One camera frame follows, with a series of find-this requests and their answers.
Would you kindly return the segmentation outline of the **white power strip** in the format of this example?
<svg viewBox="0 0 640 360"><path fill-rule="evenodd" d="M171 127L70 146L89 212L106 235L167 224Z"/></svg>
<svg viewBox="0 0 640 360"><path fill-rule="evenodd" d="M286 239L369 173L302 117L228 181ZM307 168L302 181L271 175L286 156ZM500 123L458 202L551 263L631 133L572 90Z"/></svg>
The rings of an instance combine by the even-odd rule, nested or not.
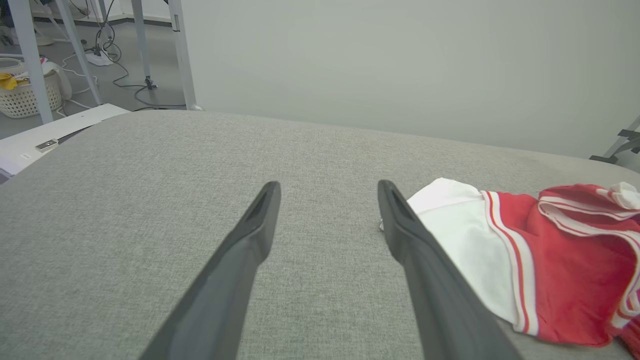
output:
<svg viewBox="0 0 640 360"><path fill-rule="evenodd" d="M85 52L85 57L90 64L98 67L107 67L115 63L108 53L103 50L97 52Z"/></svg>

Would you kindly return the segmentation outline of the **grey metal frame leg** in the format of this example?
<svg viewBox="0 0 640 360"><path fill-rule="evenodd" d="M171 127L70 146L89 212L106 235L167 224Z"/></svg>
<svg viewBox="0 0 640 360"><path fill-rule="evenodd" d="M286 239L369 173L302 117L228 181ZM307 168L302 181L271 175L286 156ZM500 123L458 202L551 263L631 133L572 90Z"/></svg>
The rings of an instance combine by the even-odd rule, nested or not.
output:
<svg viewBox="0 0 640 360"><path fill-rule="evenodd" d="M182 82L185 107L190 111L203 111L197 104L194 88L194 76L189 59L189 49L186 40L185 19L182 9L182 0L166 0L169 7L171 27L174 34L178 68Z"/></svg>
<svg viewBox="0 0 640 360"><path fill-rule="evenodd" d="M151 77L151 69L149 63L149 56L147 51L147 38L145 29L145 20L143 14L142 0L130 0L132 7L132 16L135 24L135 34L137 38L137 45L142 63L142 70L144 73L144 82L147 89L152 91L154 89L153 79Z"/></svg>
<svg viewBox="0 0 640 360"><path fill-rule="evenodd" d="M29 0L7 0L13 18L14 29L20 44L24 62L30 76L30 84L41 121L44 125L54 121L47 94L41 57L35 36L34 21Z"/></svg>
<svg viewBox="0 0 640 360"><path fill-rule="evenodd" d="M64 27L69 36L70 43L74 48L74 53L78 59L78 63L80 64L83 75L87 80L87 84L93 95L94 101L98 106L100 106L104 102L102 101L101 94L99 93L98 85L95 81L96 79L89 69L89 62L87 60L82 41L80 40L80 36L78 35L78 30L71 14L69 5L67 4L67 0L55 0L55 3L57 4L57 7L61 14L62 22L64 23Z"/></svg>

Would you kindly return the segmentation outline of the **white flat-topped box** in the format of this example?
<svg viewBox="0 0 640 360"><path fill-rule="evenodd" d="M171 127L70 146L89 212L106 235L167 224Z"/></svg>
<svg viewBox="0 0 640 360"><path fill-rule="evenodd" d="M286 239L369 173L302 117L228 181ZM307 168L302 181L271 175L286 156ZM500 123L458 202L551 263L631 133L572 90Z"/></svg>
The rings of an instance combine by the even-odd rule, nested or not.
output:
<svg viewBox="0 0 640 360"><path fill-rule="evenodd" d="M113 104L103 104L0 139L0 185L48 153L40 153L36 145L51 139L61 144L90 126L128 112Z"/></svg>

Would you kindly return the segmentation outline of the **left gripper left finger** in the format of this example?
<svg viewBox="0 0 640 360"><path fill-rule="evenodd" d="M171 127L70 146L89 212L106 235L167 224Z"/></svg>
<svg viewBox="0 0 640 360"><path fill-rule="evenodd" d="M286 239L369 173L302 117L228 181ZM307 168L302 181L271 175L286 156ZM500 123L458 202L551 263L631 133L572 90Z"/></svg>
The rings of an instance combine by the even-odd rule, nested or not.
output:
<svg viewBox="0 0 640 360"><path fill-rule="evenodd" d="M263 185L139 360L236 360L258 268L274 242L281 185Z"/></svg>

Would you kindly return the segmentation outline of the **black metal stand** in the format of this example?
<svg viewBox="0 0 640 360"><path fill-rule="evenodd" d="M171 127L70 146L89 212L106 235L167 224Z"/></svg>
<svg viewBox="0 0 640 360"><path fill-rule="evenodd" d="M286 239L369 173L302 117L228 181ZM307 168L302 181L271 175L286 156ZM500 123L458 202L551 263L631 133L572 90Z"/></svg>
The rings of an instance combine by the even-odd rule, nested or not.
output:
<svg viewBox="0 0 640 360"><path fill-rule="evenodd" d="M623 152L631 151L633 154L640 154L640 116L627 128L621 129L617 136L617 141L605 152L604 156L592 155L589 159L615 165L619 160L618 155Z"/></svg>

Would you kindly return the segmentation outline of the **white woven laundry basket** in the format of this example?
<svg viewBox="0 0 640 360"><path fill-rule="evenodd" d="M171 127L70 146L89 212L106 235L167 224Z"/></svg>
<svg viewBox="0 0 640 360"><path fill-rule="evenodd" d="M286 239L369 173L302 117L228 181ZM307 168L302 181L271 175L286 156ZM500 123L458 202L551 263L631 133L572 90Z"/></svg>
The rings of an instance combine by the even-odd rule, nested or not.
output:
<svg viewBox="0 0 640 360"><path fill-rule="evenodd" d="M0 88L0 112L12 119L40 114L26 64L16 58L0 57L0 74L3 73L13 75L17 80L17 87L12 90ZM59 109L63 98L57 82L53 77L47 77L45 85L51 110Z"/></svg>

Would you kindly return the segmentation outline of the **white cloth with red trim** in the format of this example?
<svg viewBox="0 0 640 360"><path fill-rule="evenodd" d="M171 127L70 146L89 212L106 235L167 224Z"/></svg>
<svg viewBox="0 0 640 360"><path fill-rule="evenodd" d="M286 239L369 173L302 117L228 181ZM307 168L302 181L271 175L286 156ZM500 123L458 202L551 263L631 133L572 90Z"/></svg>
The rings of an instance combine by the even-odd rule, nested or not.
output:
<svg viewBox="0 0 640 360"><path fill-rule="evenodd" d="M68 79L66 72L59 64L50 61L46 57L39 60L45 78L53 77L57 82L59 92L64 100L71 100L73 97L73 87Z"/></svg>

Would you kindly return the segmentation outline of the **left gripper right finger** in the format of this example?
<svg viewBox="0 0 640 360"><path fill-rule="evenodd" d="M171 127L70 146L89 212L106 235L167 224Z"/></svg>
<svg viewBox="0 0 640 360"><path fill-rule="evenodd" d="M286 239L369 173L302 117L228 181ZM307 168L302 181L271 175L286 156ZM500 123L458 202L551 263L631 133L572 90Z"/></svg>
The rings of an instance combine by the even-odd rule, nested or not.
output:
<svg viewBox="0 0 640 360"><path fill-rule="evenodd" d="M384 238L406 274L424 360L523 360L390 180L377 184Z"/></svg>

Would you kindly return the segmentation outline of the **red and white basketball jersey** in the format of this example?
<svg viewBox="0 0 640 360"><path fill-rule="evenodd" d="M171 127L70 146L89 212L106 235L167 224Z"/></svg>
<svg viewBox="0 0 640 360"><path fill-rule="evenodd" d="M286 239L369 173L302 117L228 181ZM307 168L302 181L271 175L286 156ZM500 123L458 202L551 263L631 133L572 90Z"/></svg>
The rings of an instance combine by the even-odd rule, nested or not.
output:
<svg viewBox="0 0 640 360"><path fill-rule="evenodd" d="M530 194L437 178L406 199L474 294L517 333L640 360L640 190L573 184Z"/></svg>

